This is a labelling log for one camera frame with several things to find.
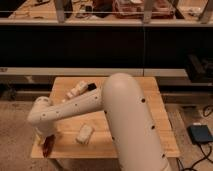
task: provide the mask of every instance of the gray floor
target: gray floor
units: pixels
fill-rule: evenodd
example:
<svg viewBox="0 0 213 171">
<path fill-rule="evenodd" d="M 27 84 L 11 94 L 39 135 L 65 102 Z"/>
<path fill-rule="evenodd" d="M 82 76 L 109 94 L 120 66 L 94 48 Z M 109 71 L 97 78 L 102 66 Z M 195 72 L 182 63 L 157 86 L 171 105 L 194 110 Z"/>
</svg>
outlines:
<svg viewBox="0 0 213 171">
<path fill-rule="evenodd" d="M 34 140 L 33 129 L 26 123 L 27 114 L 32 107 L 31 101 L 0 101 L 0 170 L 1 171 L 54 171 L 54 167 L 45 159 L 31 159 L 30 151 Z M 201 152 L 193 146 L 185 131 L 186 121 L 183 118 L 181 105 L 166 105 L 177 143 L 181 151 L 181 160 L 186 167 L 201 158 Z M 199 119 L 208 124 L 213 132 L 213 115 L 208 119 Z M 118 171 L 117 160 L 60 160 L 70 171 Z M 174 171 L 176 161 L 170 159 Z M 199 171 L 212 171 L 213 165 L 207 161 L 200 163 Z"/>
</svg>

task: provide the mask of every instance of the cable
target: cable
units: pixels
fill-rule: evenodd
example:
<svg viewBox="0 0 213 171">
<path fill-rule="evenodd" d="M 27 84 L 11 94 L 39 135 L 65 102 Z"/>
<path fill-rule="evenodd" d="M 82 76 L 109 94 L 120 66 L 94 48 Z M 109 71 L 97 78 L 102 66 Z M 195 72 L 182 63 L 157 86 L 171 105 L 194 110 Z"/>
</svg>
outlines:
<svg viewBox="0 0 213 171">
<path fill-rule="evenodd" d="M 146 61 L 146 28 L 143 25 L 143 56 L 142 56 L 142 75 L 145 74 L 145 61 Z"/>
<path fill-rule="evenodd" d="M 207 105 L 203 108 L 203 117 L 208 117 L 213 113 L 213 105 Z"/>
<path fill-rule="evenodd" d="M 212 163 L 212 160 L 209 158 L 209 156 L 210 156 L 211 153 L 212 153 L 212 146 L 209 145 L 209 152 L 206 154 L 206 153 L 203 151 L 201 144 L 197 144 L 197 145 L 198 145 L 198 147 L 200 148 L 200 150 L 201 150 L 202 154 L 204 155 L 204 157 L 201 158 L 201 159 L 199 159 L 198 161 L 194 162 L 194 163 L 192 164 L 192 166 L 191 166 L 191 167 L 188 167 L 188 168 L 184 168 L 183 163 L 181 162 L 181 160 L 180 160 L 179 158 L 177 158 L 177 162 L 179 163 L 179 164 L 178 164 L 179 171 L 197 171 L 196 169 L 194 169 L 194 167 L 195 167 L 197 164 L 199 164 L 200 162 L 204 161 L 204 160 L 208 160 L 209 162 Z"/>
<path fill-rule="evenodd" d="M 200 148 L 201 152 L 203 153 L 203 155 L 204 155 L 204 156 L 207 156 L 206 153 L 203 151 L 203 148 L 202 148 L 201 145 L 199 146 L 199 148 Z M 213 164 L 213 160 L 211 160 L 209 157 L 207 158 L 207 160 L 208 160 L 210 163 Z"/>
</svg>

